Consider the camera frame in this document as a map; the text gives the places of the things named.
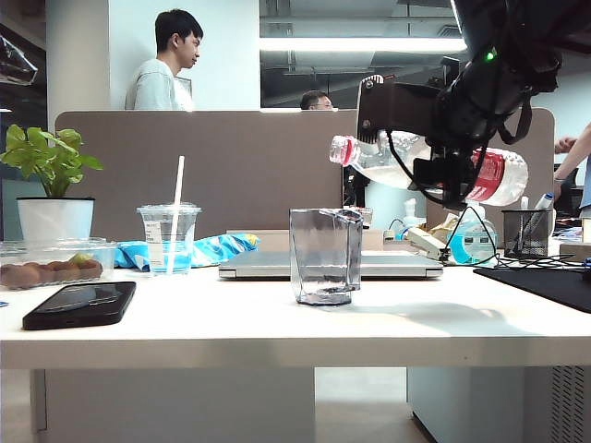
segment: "light blue shirt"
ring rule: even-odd
[[[583,198],[581,198],[580,208],[591,205],[591,161],[587,157],[587,167],[585,169],[585,187],[583,189]]]
[[[153,58],[144,62],[127,90],[126,109],[183,111],[176,97],[175,76],[165,62]]]

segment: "black hair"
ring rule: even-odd
[[[156,28],[156,51],[166,50],[168,39],[177,33],[183,40],[193,32],[198,39],[203,38],[203,29],[199,23],[188,12],[182,9],[172,9],[158,14],[155,23]]]
[[[302,96],[302,101],[299,103],[299,107],[302,109],[310,109],[310,106],[318,104],[318,100],[320,100],[322,97],[330,99],[328,94],[322,92],[321,90],[309,90]]]

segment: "laptop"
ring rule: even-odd
[[[248,251],[219,267],[223,279],[289,280],[289,251]],[[366,280],[432,279],[443,273],[439,261],[399,251],[363,251],[361,278]]]

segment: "white straw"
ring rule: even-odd
[[[168,253],[168,266],[166,274],[173,273],[175,267],[175,251],[176,251],[176,227],[178,226],[178,211],[181,204],[181,191],[183,189],[183,170],[185,169],[185,156],[178,156],[178,170],[176,171],[176,188],[175,188],[175,205],[173,213],[173,226],[170,232],[170,248]]]

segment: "human arm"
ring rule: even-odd
[[[560,139],[558,139],[556,141],[556,143],[554,143],[554,153],[555,154],[565,154],[565,153],[569,152],[573,148],[575,141],[576,141],[575,137],[571,137],[571,136],[561,137]]]
[[[580,162],[591,155],[591,124],[587,125],[581,136],[574,142],[562,164],[554,172],[554,200],[561,195],[561,183]]]
[[[160,72],[149,72],[138,78],[135,110],[170,111],[174,109],[171,99],[172,79]]]

